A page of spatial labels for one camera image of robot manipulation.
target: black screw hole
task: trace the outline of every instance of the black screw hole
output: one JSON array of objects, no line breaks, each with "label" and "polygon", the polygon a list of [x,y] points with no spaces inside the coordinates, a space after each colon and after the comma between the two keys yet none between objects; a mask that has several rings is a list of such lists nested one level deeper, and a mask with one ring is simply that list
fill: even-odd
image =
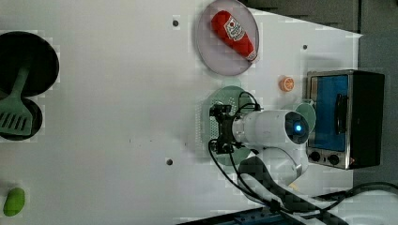
[{"label": "black screw hole", "polygon": [[168,166],[171,166],[171,165],[173,165],[173,161],[171,159],[167,159],[166,164]]}]

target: oven knob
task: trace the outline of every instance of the oven knob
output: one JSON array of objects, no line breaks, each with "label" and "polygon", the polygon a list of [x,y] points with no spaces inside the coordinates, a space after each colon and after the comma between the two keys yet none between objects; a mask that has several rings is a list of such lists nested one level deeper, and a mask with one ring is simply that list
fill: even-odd
[{"label": "oven knob", "polygon": [[336,155],[331,155],[330,157],[328,157],[328,161],[331,163],[331,165],[335,166],[339,164],[340,159]]},{"label": "oven knob", "polygon": [[312,152],[310,154],[310,159],[312,161],[319,161],[319,159],[321,159],[321,155],[318,152]]}]

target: green lime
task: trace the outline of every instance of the green lime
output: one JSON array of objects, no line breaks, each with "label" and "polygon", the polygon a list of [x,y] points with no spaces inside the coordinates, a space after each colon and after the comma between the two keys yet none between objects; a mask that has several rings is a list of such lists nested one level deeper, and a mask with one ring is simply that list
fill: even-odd
[{"label": "green lime", "polygon": [[23,210],[24,206],[24,191],[22,188],[16,187],[12,189],[6,199],[4,204],[3,212],[7,217],[14,217]]}]

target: white tabletop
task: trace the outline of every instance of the white tabletop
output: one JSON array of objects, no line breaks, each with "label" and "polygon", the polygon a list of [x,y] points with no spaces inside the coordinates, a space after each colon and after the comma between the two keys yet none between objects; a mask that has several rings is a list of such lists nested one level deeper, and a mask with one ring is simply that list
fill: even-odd
[{"label": "white tabletop", "polygon": [[[3,30],[43,31],[60,50],[60,82],[33,98],[45,127],[31,142],[0,143],[0,194],[14,183],[28,194],[1,224],[164,225],[259,206],[210,162],[201,101],[239,80],[266,109],[281,108],[302,98],[308,70],[356,68],[359,36],[253,10],[261,60],[231,80],[203,65],[193,44],[210,2],[0,2]],[[291,93],[278,89],[282,75],[296,79]],[[295,185],[330,193],[352,187],[352,172],[311,165]]]}]

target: toaster oven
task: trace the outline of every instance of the toaster oven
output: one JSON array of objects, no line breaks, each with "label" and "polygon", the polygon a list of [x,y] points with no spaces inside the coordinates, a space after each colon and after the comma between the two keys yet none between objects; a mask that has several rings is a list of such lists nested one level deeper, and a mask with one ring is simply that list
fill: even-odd
[{"label": "toaster oven", "polygon": [[307,79],[316,111],[310,162],[346,170],[379,165],[384,75],[351,69],[309,72]]}]

